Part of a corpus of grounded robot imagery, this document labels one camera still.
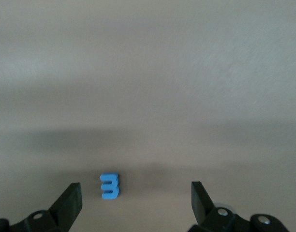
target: blue plastic digit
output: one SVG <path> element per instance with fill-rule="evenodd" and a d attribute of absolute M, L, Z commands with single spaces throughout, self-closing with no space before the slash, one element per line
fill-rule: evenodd
<path fill-rule="evenodd" d="M 119 195 L 119 180 L 117 173 L 103 173 L 100 177 L 104 183 L 101 185 L 101 189 L 104 191 L 102 198 L 105 200 L 113 200 Z"/>

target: blue number 3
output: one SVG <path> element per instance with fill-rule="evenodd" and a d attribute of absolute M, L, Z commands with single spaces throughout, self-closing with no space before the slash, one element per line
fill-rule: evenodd
<path fill-rule="evenodd" d="M 102 198 L 105 200 L 113 200 L 119 195 L 119 181 L 117 173 L 103 173 L 100 179 L 104 182 L 101 189 L 104 191 Z"/>

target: blue object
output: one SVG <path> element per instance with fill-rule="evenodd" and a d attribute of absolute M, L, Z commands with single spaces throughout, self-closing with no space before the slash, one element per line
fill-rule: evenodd
<path fill-rule="evenodd" d="M 119 195 L 119 180 L 118 173 L 103 173 L 100 177 L 104 183 L 101 189 L 104 191 L 102 198 L 105 200 L 113 200 Z"/>

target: gray background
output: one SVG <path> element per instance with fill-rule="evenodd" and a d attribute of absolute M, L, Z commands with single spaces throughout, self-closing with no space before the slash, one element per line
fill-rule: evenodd
<path fill-rule="evenodd" d="M 296 0 L 0 1 L 0 217 L 183 232 L 192 180 L 296 232 Z"/>

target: black bracket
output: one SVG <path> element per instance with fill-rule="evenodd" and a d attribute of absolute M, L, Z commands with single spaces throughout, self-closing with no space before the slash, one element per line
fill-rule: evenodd
<path fill-rule="evenodd" d="M 72 183 L 48 210 L 36 211 L 12 226 L 0 218 L 0 232 L 68 232 L 81 208 L 80 183 Z"/>
<path fill-rule="evenodd" d="M 273 216 L 255 214 L 247 221 L 227 208 L 215 207 L 201 182 L 192 182 L 192 209 L 198 225 L 189 232 L 289 232 Z"/>

